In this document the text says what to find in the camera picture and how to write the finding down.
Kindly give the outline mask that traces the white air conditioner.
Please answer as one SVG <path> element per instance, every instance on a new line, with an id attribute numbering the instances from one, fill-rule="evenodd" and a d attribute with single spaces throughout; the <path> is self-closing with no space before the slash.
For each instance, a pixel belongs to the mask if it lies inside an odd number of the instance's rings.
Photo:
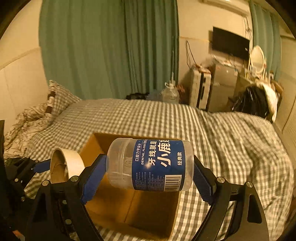
<path id="1" fill-rule="evenodd" d="M 240 0 L 203 0 L 203 3 L 217 6 L 241 16 L 250 14 L 249 3 Z"/>

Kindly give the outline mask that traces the large green curtain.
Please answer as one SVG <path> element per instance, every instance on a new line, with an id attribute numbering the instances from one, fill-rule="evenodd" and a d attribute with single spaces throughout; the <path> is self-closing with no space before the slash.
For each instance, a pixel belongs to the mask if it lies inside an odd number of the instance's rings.
<path id="1" fill-rule="evenodd" d="M 43 1 L 39 44 L 48 80 L 81 99 L 162 90 L 178 78 L 176 1 Z"/>

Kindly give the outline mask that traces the white tape roll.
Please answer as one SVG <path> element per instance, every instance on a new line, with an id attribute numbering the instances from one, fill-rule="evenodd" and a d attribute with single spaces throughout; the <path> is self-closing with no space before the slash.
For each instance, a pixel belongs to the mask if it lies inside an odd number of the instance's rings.
<path id="1" fill-rule="evenodd" d="M 72 176 L 80 176 L 84 169 L 84 162 L 78 152 L 62 148 L 53 151 L 50 161 L 52 183 L 66 182 Z"/>

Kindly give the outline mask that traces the black wall television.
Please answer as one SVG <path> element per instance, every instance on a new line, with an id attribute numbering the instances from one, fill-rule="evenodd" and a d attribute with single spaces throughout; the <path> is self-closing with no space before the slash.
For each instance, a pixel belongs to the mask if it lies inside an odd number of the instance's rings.
<path id="1" fill-rule="evenodd" d="M 233 32 L 213 27 L 212 49 L 242 60 L 249 59 L 250 40 Z"/>

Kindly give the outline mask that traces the white suitcase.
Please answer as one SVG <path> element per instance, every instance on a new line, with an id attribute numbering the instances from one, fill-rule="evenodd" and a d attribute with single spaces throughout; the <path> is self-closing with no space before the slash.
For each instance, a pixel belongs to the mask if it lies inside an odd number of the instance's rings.
<path id="1" fill-rule="evenodd" d="M 211 72 L 203 67 L 192 67 L 190 73 L 189 106 L 206 110 L 211 87 Z"/>

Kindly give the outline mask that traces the white oval mirror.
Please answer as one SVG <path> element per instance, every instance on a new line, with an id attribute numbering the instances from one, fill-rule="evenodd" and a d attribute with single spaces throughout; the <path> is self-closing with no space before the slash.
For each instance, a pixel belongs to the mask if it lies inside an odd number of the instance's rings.
<path id="1" fill-rule="evenodd" d="M 266 57 L 262 48 L 259 45 L 254 46 L 249 56 L 248 69 L 254 71 L 257 75 L 261 75 L 266 69 L 266 66 Z"/>

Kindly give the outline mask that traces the cardboard box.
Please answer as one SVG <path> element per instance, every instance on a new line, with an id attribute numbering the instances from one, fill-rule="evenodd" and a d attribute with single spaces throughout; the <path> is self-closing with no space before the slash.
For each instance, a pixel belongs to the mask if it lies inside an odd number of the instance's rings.
<path id="1" fill-rule="evenodd" d="M 86 209 L 92 221 L 130 237 L 169 240 L 179 208 L 179 192 L 113 187 L 104 176 Z"/>

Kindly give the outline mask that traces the checkered pillow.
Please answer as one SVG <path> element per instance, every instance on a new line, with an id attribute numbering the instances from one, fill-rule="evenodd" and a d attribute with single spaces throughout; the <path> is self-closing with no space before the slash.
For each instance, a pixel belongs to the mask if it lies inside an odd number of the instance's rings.
<path id="1" fill-rule="evenodd" d="M 49 81 L 49 93 L 47 99 L 47 107 L 45 116 L 53 121 L 58 117 L 68 106 L 79 102 L 82 99 L 71 93 L 70 90 L 58 84 L 57 82 Z"/>

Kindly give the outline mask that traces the grey checkered bed cover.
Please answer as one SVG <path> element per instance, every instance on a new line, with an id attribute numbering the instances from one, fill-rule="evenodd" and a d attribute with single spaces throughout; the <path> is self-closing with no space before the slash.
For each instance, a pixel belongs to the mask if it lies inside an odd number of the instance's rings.
<path id="1" fill-rule="evenodd" d="M 292 201 L 293 165 L 269 121 L 159 101 L 85 100 L 58 108 L 53 122 L 31 138 L 25 154 L 43 161 L 57 147 L 79 151 L 93 133 L 191 142 L 195 155 L 216 176 L 255 185 L 270 240 L 282 234 Z"/>

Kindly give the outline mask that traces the clear water jug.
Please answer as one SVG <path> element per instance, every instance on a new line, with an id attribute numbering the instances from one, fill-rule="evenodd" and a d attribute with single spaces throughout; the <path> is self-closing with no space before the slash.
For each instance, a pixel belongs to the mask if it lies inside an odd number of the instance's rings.
<path id="1" fill-rule="evenodd" d="M 165 82 L 165 88 L 161 91 L 162 102 L 179 104 L 180 95 L 174 80 L 174 73 L 171 73 L 171 78 Z"/>

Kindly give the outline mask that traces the small green curtain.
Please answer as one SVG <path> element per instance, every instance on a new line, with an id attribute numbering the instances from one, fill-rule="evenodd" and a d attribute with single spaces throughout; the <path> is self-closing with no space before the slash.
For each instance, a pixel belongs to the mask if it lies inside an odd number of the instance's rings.
<path id="1" fill-rule="evenodd" d="M 274 80 L 280 77 L 281 39 L 280 25 L 276 15 L 262 8 L 253 1 L 249 2 L 252 25 L 253 44 L 260 46 L 266 57 L 267 72 L 272 71 Z"/>

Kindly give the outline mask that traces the floral white duvet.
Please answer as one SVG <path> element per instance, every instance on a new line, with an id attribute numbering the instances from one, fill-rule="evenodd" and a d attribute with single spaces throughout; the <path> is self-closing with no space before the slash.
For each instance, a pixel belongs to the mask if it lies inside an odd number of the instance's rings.
<path id="1" fill-rule="evenodd" d="M 18 114 L 4 136 L 4 159 L 24 157 L 29 141 L 44 130 L 52 120 L 52 106 L 41 103 Z"/>

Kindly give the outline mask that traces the black bag on chair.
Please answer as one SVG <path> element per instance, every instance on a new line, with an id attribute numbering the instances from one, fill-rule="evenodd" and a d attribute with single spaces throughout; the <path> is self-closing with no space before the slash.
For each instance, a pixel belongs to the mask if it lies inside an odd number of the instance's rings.
<path id="1" fill-rule="evenodd" d="M 256 85 L 249 85 L 243 92 L 240 92 L 234 98 L 231 110 L 271 120 L 265 90 Z"/>

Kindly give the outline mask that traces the grey mini fridge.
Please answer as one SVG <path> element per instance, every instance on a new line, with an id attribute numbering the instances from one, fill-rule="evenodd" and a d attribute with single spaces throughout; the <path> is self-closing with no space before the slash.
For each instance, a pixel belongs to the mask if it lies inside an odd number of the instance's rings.
<path id="1" fill-rule="evenodd" d="M 234 94 L 237 73 L 234 67 L 214 61 L 210 66 L 211 87 L 207 108 L 209 112 L 226 111 L 228 98 Z"/>

